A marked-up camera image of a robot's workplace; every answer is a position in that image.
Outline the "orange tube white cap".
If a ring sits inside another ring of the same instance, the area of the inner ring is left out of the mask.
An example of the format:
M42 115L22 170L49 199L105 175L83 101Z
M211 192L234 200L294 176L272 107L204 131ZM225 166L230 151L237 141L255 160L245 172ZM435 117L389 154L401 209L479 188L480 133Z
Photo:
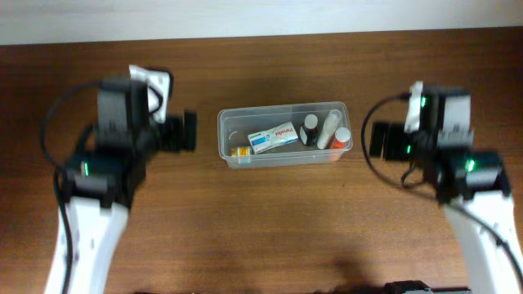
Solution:
M339 127L333 134L330 149L345 149L351 139L351 131L346 127Z

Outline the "white spray bottle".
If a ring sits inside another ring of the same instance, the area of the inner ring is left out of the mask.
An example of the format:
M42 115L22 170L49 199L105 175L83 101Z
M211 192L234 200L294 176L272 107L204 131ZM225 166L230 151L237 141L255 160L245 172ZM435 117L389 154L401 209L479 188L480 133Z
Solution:
M333 109L329 112L327 118L324 120L323 128L317 140L317 147L319 149L327 148L327 144L330 142L330 139L337 130L338 124L341 120L342 112L340 110Z

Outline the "Tiger Balm jar gold lid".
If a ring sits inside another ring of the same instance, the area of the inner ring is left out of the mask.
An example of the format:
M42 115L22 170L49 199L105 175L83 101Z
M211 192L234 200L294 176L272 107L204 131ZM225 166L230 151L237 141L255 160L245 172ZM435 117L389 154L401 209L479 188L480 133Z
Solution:
M239 146L231 149L231 156L238 164L250 163L252 148L250 146Z

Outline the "dark brown bottle white cap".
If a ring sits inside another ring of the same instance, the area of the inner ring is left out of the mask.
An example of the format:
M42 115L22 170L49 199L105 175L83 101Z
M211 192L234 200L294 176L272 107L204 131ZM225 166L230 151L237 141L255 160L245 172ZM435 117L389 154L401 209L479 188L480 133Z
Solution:
M318 118L314 114L308 114L300 126L300 139L305 146L316 144L318 137Z

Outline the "white Panadol box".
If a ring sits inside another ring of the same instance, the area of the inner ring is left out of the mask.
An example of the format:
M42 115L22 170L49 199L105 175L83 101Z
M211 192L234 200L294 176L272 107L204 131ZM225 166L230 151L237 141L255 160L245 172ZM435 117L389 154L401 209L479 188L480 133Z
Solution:
M248 135L249 144L255 154L269 149L294 143L298 140L297 132L291 122L283 123L265 131L258 131Z

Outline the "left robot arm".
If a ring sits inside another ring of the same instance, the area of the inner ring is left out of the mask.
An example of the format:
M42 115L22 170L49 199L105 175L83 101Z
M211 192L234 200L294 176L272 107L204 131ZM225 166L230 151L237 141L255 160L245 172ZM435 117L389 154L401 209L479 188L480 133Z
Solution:
M56 247L47 293L102 293L118 241L127 226L134 195L146 178L146 165L158 152L193 151L197 116L167 114L173 78L107 78L77 85L48 110L50 122L60 104L97 88L97 120L86 125L65 163L39 143L54 166L58 204Z

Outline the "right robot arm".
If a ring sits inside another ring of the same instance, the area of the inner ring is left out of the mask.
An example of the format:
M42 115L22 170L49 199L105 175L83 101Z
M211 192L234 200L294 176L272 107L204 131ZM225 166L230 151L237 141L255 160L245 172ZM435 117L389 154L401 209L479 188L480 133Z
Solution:
M416 82L373 109L392 101L407 103L405 122L376 123L372 138L382 142L363 145L365 159L406 161L405 176L421 171L461 247L471 292L520 293L522 251L512 187L497 152L473 149L470 92Z

